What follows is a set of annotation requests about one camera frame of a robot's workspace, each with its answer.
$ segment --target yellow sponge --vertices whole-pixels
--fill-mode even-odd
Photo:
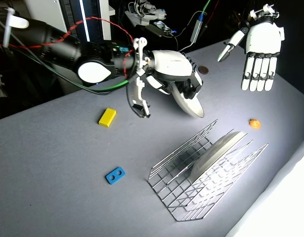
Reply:
[[[104,127],[109,127],[116,114],[117,111],[107,108],[106,111],[103,113],[103,116],[99,120],[99,124]]]

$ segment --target dish rack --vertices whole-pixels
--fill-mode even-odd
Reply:
[[[268,146],[265,144],[246,157],[240,155],[252,141],[231,149],[192,183],[188,180],[192,165],[212,145],[207,136],[216,123],[217,120],[166,156],[149,174],[148,183],[177,221],[203,219]]]

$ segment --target gray table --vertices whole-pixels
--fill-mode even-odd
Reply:
[[[190,53],[210,72],[199,99],[205,118],[185,114],[171,96],[146,89],[152,116],[139,119],[125,91],[79,91],[0,120],[0,237],[221,237],[304,140],[304,96],[276,76],[270,92],[240,89],[245,55],[217,63],[222,43]],[[118,111],[109,129],[97,120]],[[257,118],[260,130],[248,120]],[[249,132],[250,150],[269,147],[204,219],[175,222],[146,182],[150,168],[218,119],[215,141],[232,128]],[[104,176],[121,166],[126,176]]]

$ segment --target plate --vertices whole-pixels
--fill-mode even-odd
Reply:
[[[241,131],[232,132],[213,143],[194,163],[188,178],[189,181],[194,184],[201,179],[210,166],[238,144],[246,135],[247,133]]]
[[[172,83],[172,94],[177,104],[184,110],[187,114],[195,117],[195,118],[203,118],[205,113],[202,109],[202,106],[195,96],[193,99],[186,99],[183,96],[183,93],[180,93],[176,84]]]

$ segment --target brown round object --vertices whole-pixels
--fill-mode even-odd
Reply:
[[[261,122],[259,122],[257,119],[250,119],[249,124],[253,129],[260,129],[261,128]]]
[[[206,67],[204,67],[204,66],[200,66],[199,68],[198,68],[198,70],[199,70],[199,72],[201,73],[201,74],[208,74],[208,72],[209,72],[209,69],[208,68],[206,68]]]

